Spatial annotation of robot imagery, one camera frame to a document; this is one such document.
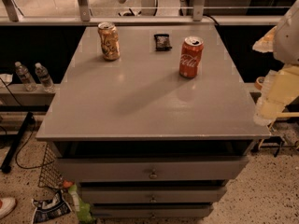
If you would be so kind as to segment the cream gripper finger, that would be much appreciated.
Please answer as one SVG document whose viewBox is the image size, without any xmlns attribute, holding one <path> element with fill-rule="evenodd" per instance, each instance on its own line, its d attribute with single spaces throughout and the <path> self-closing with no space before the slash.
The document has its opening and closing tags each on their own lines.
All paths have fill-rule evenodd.
<svg viewBox="0 0 299 224">
<path fill-rule="evenodd" d="M 252 49 L 261 53 L 272 52 L 276 29 L 277 27 L 270 29 L 262 38 L 254 43 Z"/>
<path fill-rule="evenodd" d="M 285 64 L 279 71 L 266 75 L 257 100 L 253 121 L 261 126 L 278 118 L 284 108 L 299 96 L 299 66 Z"/>
</svg>

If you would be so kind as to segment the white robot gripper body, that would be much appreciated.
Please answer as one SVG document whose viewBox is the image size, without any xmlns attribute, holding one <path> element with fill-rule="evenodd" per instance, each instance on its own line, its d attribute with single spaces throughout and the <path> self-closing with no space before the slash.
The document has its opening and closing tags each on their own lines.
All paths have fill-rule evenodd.
<svg viewBox="0 0 299 224">
<path fill-rule="evenodd" d="M 277 24 L 273 41 L 274 58 L 283 63 L 299 64 L 299 0 Z"/>
</svg>

